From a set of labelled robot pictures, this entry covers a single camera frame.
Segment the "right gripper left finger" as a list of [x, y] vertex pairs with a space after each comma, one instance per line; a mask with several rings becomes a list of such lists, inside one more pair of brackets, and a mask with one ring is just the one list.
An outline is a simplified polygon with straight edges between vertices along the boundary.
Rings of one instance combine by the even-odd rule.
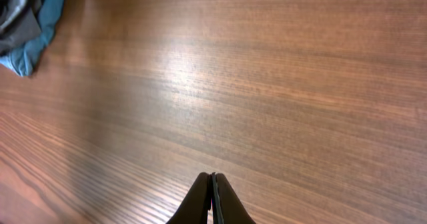
[[206, 224], [211, 209], [211, 175], [200, 173], [167, 224]]

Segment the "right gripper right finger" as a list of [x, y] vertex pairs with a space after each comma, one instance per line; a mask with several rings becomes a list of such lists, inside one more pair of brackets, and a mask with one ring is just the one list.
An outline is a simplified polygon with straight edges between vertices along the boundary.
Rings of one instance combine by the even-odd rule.
[[212, 173], [214, 224], [255, 224], [236, 192], [222, 173]]

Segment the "light blue folded jeans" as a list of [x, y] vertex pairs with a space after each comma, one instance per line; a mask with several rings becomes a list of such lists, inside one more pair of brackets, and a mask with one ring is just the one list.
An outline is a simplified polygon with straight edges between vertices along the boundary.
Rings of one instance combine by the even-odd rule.
[[41, 33], [34, 39], [1, 54], [1, 65], [21, 77], [32, 74], [42, 52], [55, 35], [65, 0], [41, 0], [41, 8], [36, 14]]

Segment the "grey folded trousers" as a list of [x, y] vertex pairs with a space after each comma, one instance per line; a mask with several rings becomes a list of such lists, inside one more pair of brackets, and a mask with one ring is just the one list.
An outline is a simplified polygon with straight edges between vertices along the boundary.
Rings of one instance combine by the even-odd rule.
[[1, 0], [1, 54], [41, 33], [36, 14], [41, 0]]

